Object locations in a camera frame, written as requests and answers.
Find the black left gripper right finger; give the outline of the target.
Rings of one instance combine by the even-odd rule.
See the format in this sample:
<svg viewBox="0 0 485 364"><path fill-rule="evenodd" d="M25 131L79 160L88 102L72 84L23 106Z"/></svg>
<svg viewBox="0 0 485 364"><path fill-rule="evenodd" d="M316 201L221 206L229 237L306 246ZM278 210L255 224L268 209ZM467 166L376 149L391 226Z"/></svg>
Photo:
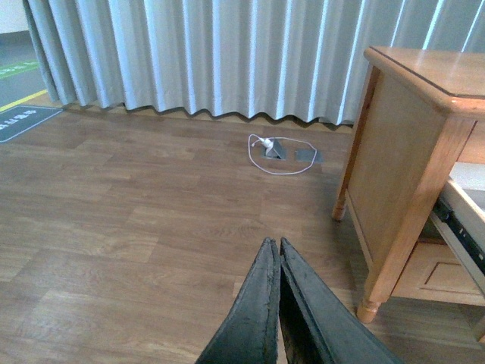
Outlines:
<svg viewBox="0 0 485 364"><path fill-rule="evenodd" d="M402 362L350 313L284 237L280 258L280 323L289 363Z"/></svg>

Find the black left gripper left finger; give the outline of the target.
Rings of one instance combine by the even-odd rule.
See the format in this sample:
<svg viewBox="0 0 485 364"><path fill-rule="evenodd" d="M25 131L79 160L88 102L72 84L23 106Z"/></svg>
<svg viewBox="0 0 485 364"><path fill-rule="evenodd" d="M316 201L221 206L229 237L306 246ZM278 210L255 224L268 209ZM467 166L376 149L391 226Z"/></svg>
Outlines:
<svg viewBox="0 0 485 364"><path fill-rule="evenodd" d="M275 363L280 304L280 255L266 237L227 317L197 363Z"/></svg>

